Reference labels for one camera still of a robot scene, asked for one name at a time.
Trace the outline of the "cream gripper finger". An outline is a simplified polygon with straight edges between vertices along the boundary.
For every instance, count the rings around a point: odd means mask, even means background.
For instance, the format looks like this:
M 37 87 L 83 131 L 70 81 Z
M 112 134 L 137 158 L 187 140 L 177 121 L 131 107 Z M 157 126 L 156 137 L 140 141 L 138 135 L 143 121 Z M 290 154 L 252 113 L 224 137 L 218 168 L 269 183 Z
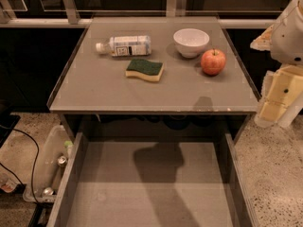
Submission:
M 262 82 L 255 123 L 263 128 L 289 127 L 303 109 L 303 66 L 282 64 L 267 71 Z
M 253 42 L 250 43 L 250 47 L 258 51 L 270 51 L 273 27 L 274 26 L 269 26 L 266 28 Z

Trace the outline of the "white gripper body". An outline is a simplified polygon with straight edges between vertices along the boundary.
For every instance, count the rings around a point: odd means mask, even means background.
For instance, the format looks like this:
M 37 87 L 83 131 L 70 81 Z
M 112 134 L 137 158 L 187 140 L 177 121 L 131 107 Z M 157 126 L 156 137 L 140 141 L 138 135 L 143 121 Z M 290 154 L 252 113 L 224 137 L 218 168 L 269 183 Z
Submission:
M 303 63 L 303 0 L 292 0 L 276 19 L 270 51 L 281 63 Z

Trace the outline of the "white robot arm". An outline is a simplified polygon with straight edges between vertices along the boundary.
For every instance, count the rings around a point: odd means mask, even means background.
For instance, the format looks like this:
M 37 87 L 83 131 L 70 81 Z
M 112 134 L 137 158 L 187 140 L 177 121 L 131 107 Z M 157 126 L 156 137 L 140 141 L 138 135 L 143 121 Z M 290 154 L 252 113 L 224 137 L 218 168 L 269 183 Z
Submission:
M 275 72 L 266 72 L 255 123 L 287 128 L 303 109 L 303 0 L 292 0 L 250 47 L 269 51 L 281 63 Z

